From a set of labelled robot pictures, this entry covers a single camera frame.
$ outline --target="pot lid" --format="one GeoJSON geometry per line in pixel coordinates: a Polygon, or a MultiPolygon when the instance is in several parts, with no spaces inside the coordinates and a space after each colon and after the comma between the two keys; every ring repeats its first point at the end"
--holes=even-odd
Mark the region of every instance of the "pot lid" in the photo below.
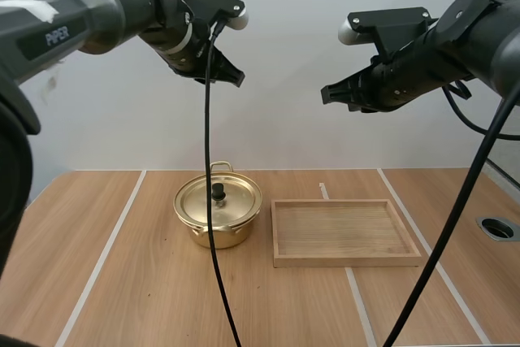
{"type": "MultiPolygon", "coordinates": [[[[251,220],[260,210],[262,192],[247,176],[229,171],[211,172],[212,199],[211,216],[214,227],[237,227],[251,220]]],[[[175,212],[189,226],[207,226],[206,176],[198,176],[185,184],[174,201],[175,212]]]]}

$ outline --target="robotic arm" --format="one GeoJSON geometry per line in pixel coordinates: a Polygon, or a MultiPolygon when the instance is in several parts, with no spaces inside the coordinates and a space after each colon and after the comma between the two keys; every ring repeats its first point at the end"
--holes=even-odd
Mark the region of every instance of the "robotic arm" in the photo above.
{"type": "MultiPolygon", "coordinates": [[[[211,28],[246,26],[240,0],[30,0],[0,2],[0,274],[33,178],[27,135],[40,123],[19,84],[75,50],[103,54],[139,35],[177,75],[206,79],[211,28]]],[[[244,73],[216,48],[211,81],[240,87],[244,73]]]]}
{"type": "Polygon", "coordinates": [[[422,7],[353,12],[339,38],[374,42],[379,52],[369,67],[322,89],[324,104],[351,111],[394,111],[443,86],[468,98],[458,81],[475,77],[506,97],[520,80],[518,0],[456,0],[438,21],[422,7]]]}

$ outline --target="black cable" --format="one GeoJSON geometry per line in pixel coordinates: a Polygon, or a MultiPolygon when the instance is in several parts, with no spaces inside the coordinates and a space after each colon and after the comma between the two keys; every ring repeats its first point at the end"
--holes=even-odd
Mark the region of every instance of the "black cable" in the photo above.
{"type": "Polygon", "coordinates": [[[213,35],[210,39],[210,47],[208,48],[208,63],[206,65],[206,106],[204,110],[204,166],[206,169],[206,212],[208,217],[208,236],[210,238],[211,258],[213,259],[213,268],[217,282],[219,284],[220,295],[227,314],[229,326],[233,332],[237,347],[241,347],[241,341],[236,331],[235,322],[229,307],[228,297],[220,275],[219,260],[217,259],[217,251],[215,248],[215,237],[213,236],[213,222],[211,221],[211,168],[210,168],[210,88],[211,88],[211,60],[213,57],[213,48],[215,41],[226,26],[225,20],[220,20],[214,28],[213,35]]]}
{"type": "Polygon", "coordinates": [[[473,190],[473,187],[479,178],[479,174],[482,171],[484,163],[486,162],[486,158],[488,157],[489,152],[491,151],[493,144],[495,144],[497,136],[500,133],[500,130],[504,126],[505,121],[508,119],[509,114],[511,114],[511,111],[513,110],[518,100],[520,100],[520,82],[514,86],[513,91],[505,99],[504,103],[500,106],[499,110],[493,117],[491,126],[489,127],[489,130],[482,140],[479,150],[473,159],[470,170],[468,171],[468,174],[464,179],[464,183],[462,184],[461,191],[459,192],[457,200],[455,201],[452,211],[449,214],[448,221],[446,221],[442,233],[439,236],[439,240],[437,240],[435,248],[433,251],[431,251],[430,258],[428,259],[424,270],[422,270],[421,276],[419,276],[414,290],[409,295],[408,301],[399,315],[399,319],[397,319],[396,324],[393,326],[390,335],[388,335],[387,340],[384,342],[383,347],[392,346],[399,336],[402,328],[405,326],[406,320],[409,318],[410,313],[412,313],[417,300],[423,292],[426,283],[430,279],[431,273],[435,270],[437,262],[439,262],[440,255],[443,253],[446,244],[448,244],[448,240],[453,233],[453,229],[457,225],[462,211],[464,210],[464,206],[466,206],[468,198],[471,195],[471,191],[473,190]]]}
{"type": "Polygon", "coordinates": [[[493,162],[490,158],[486,159],[486,163],[489,164],[499,174],[501,174],[502,177],[505,180],[507,180],[509,184],[516,188],[516,190],[520,191],[520,183],[518,183],[517,180],[515,180],[510,174],[504,171],[504,169],[501,166],[493,162]]]}
{"type": "MultiPolygon", "coordinates": [[[[448,86],[444,86],[442,88],[444,92],[444,96],[446,99],[448,99],[449,105],[452,107],[453,112],[457,115],[457,117],[464,123],[465,126],[470,128],[471,130],[476,131],[477,133],[485,135],[488,131],[486,129],[481,128],[480,126],[475,125],[472,123],[467,117],[462,114],[461,109],[457,104],[455,103],[455,99],[453,99],[452,93],[449,91],[448,86]]],[[[497,137],[499,140],[508,140],[508,141],[520,141],[520,135],[516,134],[502,134],[500,133],[497,137]]]]}

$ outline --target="wooden plank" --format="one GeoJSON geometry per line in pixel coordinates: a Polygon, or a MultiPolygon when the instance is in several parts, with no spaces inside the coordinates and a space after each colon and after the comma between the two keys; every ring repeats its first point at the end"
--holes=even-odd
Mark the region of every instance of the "wooden plank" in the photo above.
{"type": "MultiPolygon", "coordinates": [[[[392,195],[376,170],[321,171],[319,181],[330,198],[389,198],[392,195]]],[[[426,258],[394,201],[401,220],[426,258]]],[[[378,345],[383,344],[412,291],[422,267],[355,268],[353,273],[378,345]]],[[[479,338],[435,271],[396,345],[479,344],[479,338]]]]}
{"type": "Polygon", "coordinates": [[[396,267],[421,254],[389,200],[273,200],[275,267],[396,267]]]}
{"type": "MultiPolygon", "coordinates": [[[[148,172],[67,341],[74,346],[231,346],[210,251],[173,211],[194,172],[148,172]]],[[[264,203],[252,236],[219,251],[223,282],[248,347],[363,346],[343,269],[275,269],[272,197],[319,197],[315,171],[250,171],[264,203]]]]}
{"type": "MultiPolygon", "coordinates": [[[[466,169],[384,170],[433,248],[466,176],[466,169]]],[[[499,242],[478,217],[520,223],[520,206],[481,175],[441,262],[493,343],[520,342],[520,242],[499,242]]]]}
{"type": "Polygon", "coordinates": [[[0,332],[56,343],[140,172],[69,172],[26,210],[0,283],[0,332]]]}

